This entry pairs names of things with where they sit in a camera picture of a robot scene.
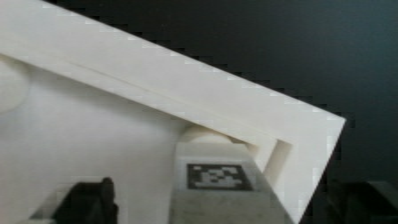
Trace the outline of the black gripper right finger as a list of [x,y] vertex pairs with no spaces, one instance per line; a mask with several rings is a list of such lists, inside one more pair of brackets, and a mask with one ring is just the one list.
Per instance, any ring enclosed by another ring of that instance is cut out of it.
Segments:
[[327,187],[327,224],[398,224],[398,189],[383,181]]

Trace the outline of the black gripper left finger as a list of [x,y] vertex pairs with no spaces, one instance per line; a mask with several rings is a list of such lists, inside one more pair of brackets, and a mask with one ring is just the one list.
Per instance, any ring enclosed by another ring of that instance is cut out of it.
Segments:
[[78,182],[55,208],[41,207],[32,220],[48,220],[51,224],[117,224],[119,206],[110,177],[99,182]]

